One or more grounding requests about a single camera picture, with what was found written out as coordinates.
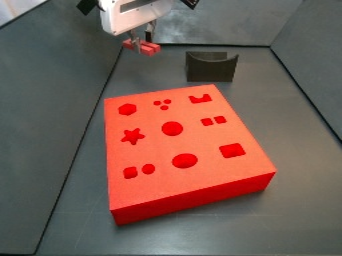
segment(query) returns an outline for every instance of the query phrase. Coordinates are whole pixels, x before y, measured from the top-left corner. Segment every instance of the gray wall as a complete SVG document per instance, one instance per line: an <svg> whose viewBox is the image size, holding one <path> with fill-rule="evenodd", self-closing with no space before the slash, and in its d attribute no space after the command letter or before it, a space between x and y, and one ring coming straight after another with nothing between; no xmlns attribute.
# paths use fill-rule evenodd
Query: gray wall
<svg viewBox="0 0 342 256"><path fill-rule="evenodd" d="M305 0L271 49L342 139L342 1Z"/></svg>
<svg viewBox="0 0 342 256"><path fill-rule="evenodd" d="M77 0L0 30L0 253L34 252L120 51Z"/></svg>
<svg viewBox="0 0 342 256"><path fill-rule="evenodd" d="M156 27L156 42L269 46L301 0L200 0L174 9Z"/></svg>

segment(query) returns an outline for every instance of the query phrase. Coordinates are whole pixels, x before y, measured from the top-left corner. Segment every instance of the gray table surface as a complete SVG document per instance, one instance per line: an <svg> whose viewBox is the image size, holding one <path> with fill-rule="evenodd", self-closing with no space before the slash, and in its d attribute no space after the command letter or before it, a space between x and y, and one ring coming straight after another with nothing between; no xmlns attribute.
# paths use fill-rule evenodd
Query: gray table surface
<svg viewBox="0 0 342 256"><path fill-rule="evenodd" d="M121 49L76 3L0 29L0 253L36 251Z"/></svg>
<svg viewBox="0 0 342 256"><path fill-rule="evenodd" d="M117 227L108 212L102 99L178 88L186 50L240 55L217 83L277 173L265 191ZM37 254L342 254L342 145L267 48L121 52Z"/></svg>
<svg viewBox="0 0 342 256"><path fill-rule="evenodd" d="M342 2L308 0L271 48L342 140Z"/></svg>

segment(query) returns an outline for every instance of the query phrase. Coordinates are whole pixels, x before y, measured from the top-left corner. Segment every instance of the shape sorter block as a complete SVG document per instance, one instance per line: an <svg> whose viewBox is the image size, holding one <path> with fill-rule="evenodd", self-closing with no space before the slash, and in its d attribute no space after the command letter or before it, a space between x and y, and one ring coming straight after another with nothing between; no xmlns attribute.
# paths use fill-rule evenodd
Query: shape sorter block
<svg viewBox="0 0 342 256"><path fill-rule="evenodd" d="M215 85L105 99L117 225L263 190L275 167Z"/></svg>

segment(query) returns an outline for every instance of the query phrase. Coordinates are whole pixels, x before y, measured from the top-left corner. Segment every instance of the dark gray tabletop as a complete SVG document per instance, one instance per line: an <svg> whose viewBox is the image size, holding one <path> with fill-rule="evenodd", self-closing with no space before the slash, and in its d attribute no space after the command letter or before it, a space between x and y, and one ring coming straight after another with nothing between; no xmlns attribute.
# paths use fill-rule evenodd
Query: dark gray tabletop
<svg viewBox="0 0 342 256"><path fill-rule="evenodd" d="M217 83L277 173L264 192L117 227L108 212L102 99L178 88L184 52L240 55ZM122 51L37 254L342 254L342 146L267 48Z"/></svg>
<svg viewBox="0 0 342 256"><path fill-rule="evenodd" d="M308 0L271 48L342 140L342 2Z"/></svg>

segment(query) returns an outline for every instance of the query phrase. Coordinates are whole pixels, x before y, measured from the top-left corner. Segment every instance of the black shape piece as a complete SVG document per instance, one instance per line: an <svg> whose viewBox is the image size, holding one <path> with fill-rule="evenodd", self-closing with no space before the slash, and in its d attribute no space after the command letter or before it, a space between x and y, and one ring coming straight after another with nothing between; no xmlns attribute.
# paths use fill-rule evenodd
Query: black shape piece
<svg viewBox="0 0 342 256"><path fill-rule="evenodd" d="M98 6L97 0L81 0L76 7L80 12L86 16L96 6Z"/></svg>
<svg viewBox="0 0 342 256"><path fill-rule="evenodd" d="M188 82L231 82L239 55L227 59L225 52L186 52Z"/></svg>
<svg viewBox="0 0 342 256"><path fill-rule="evenodd" d="M180 0L186 6L189 9L195 9L197 3L199 3L199 0Z"/></svg>

